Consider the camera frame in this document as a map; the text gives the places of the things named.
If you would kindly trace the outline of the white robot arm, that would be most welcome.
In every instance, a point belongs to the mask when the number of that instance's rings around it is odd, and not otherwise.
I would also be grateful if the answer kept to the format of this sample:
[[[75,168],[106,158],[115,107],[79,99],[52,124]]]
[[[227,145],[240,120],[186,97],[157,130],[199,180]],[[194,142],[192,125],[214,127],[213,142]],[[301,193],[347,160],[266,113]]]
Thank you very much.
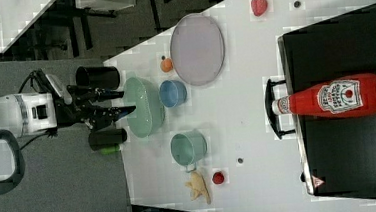
[[[16,138],[39,134],[53,135],[60,128],[84,123],[96,132],[132,113],[135,106],[104,108],[95,102],[124,96],[113,89],[68,85],[63,94],[51,90],[41,93],[8,94],[0,97],[0,130]]]

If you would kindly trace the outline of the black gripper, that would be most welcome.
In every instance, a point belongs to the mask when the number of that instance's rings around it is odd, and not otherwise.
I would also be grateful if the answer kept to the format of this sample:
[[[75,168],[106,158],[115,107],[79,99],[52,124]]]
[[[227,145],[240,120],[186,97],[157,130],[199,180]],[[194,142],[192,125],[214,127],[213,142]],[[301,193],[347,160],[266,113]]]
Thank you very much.
[[[67,128],[74,124],[85,123],[90,118],[93,127],[100,125],[109,126],[111,122],[116,122],[136,110],[135,106],[95,108],[93,114],[88,116],[86,109],[78,106],[76,99],[88,93],[89,88],[85,86],[67,86],[69,96],[72,98],[70,104],[66,104],[64,98],[57,92],[53,92],[53,104],[55,107],[55,118],[58,128]],[[122,99],[124,93],[113,89],[95,89],[89,100],[95,102],[109,101],[112,99]]]

